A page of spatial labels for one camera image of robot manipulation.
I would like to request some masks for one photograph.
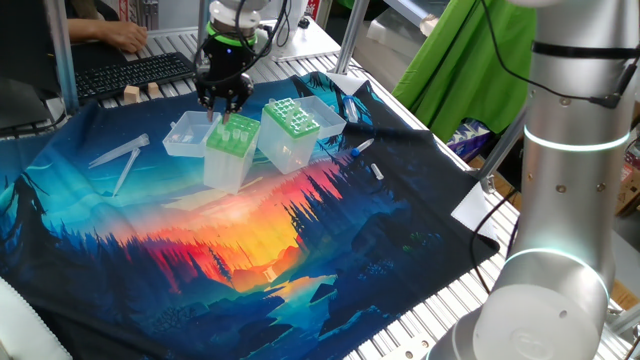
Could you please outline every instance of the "keyboard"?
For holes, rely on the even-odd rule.
[[[76,73],[78,100],[105,99],[120,95],[127,85],[146,89],[157,84],[193,77],[193,65],[182,53],[168,53],[126,64],[110,65]]]

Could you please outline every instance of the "white plastic box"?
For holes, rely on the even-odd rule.
[[[393,8],[388,8],[369,26],[367,37],[403,55],[414,58],[427,37]]]
[[[319,97],[309,96],[295,101],[300,103],[300,108],[307,114],[313,115],[313,120],[320,126],[318,139],[342,134],[344,126],[347,124],[346,121]]]
[[[219,121],[206,140],[204,184],[237,194],[253,163],[260,122],[232,114],[224,125]]]
[[[220,118],[220,113],[215,113],[210,122],[206,112],[187,111],[162,144],[171,156],[203,157],[207,138]]]
[[[320,133],[314,115],[306,113],[300,106],[292,99],[271,99],[262,109],[258,148],[283,174],[309,164]]]

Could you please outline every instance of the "green tip rack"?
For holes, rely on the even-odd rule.
[[[207,140],[207,147],[243,158],[258,130],[260,122],[232,114],[226,125],[222,121],[218,123]]]
[[[291,99],[270,99],[264,109],[294,139],[320,131],[320,125],[313,120],[313,114],[300,109],[300,103]]]

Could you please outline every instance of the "clear plastic container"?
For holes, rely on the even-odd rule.
[[[292,99],[269,100],[262,109],[261,127],[258,148],[281,173],[309,164],[320,126],[314,115],[301,109],[301,103]]]
[[[204,184],[237,194],[253,163],[260,122],[232,114],[208,136],[204,152]]]
[[[220,118],[220,113],[215,113],[210,122],[206,112],[187,111],[162,144],[171,156],[203,157],[207,138]]]
[[[313,120],[320,126],[318,139],[326,139],[342,134],[342,130],[344,130],[344,126],[347,123],[319,97],[308,96],[295,101],[300,103],[300,108],[307,114],[313,115]]]

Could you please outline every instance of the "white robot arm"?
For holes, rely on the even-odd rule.
[[[592,360],[604,326],[638,1],[510,1],[538,8],[530,80],[553,92],[529,87],[513,250],[487,302],[428,360]]]

